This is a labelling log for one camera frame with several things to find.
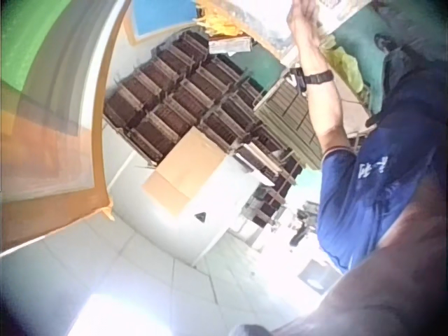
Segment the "watch strap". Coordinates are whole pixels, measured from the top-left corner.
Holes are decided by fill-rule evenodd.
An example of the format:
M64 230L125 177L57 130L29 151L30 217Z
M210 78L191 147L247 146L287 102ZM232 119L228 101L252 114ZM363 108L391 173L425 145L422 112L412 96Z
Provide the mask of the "watch strap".
M315 75L304 76L303 79L306 84L316 85L326 82L331 82L335 77L331 70L324 71L322 73L317 73Z

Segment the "yellow plastic bag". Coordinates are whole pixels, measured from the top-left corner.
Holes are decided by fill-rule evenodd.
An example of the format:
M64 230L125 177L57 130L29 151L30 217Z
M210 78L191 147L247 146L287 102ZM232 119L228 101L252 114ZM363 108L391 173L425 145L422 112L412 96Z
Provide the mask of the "yellow plastic bag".
M358 61L355 57L347 54L343 47L333 49L335 46L336 41L333 35L329 35L321 45L328 63L355 93L360 93L364 88L364 82L359 71Z

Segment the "blue panel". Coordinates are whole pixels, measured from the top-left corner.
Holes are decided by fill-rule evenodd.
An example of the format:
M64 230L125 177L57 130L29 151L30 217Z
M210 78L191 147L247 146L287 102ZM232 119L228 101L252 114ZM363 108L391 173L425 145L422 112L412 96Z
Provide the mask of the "blue panel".
M133 2L137 36L192 22L196 18L196 6L192 0L134 0Z

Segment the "person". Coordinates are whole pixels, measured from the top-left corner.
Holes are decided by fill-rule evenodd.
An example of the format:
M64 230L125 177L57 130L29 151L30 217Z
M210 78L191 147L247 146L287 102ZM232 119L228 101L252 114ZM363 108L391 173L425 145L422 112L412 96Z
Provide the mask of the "person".
M305 222L302 222L301 226L297 229L297 232L293 235L291 240L289 241L289 246L291 247L297 247L300 241L305 237L307 234L307 225Z
M288 24L304 75L330 70L315 0L293 0ZM385 66L401 62L400 75L384 78L377 128L357 155L335 84L307 86L323 151L317 235L344 276L317 310L272 335L431 335L447 315L447 64L412 64L405 48L394 48ZM264 334L245 325L235 335Z

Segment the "bright light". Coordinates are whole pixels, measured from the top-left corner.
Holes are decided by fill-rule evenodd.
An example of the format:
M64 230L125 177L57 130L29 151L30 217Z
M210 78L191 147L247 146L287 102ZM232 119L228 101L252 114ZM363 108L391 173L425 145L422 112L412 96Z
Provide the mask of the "bright light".
M85 304L69 336L172 336L153 316L126 302L94 294Z

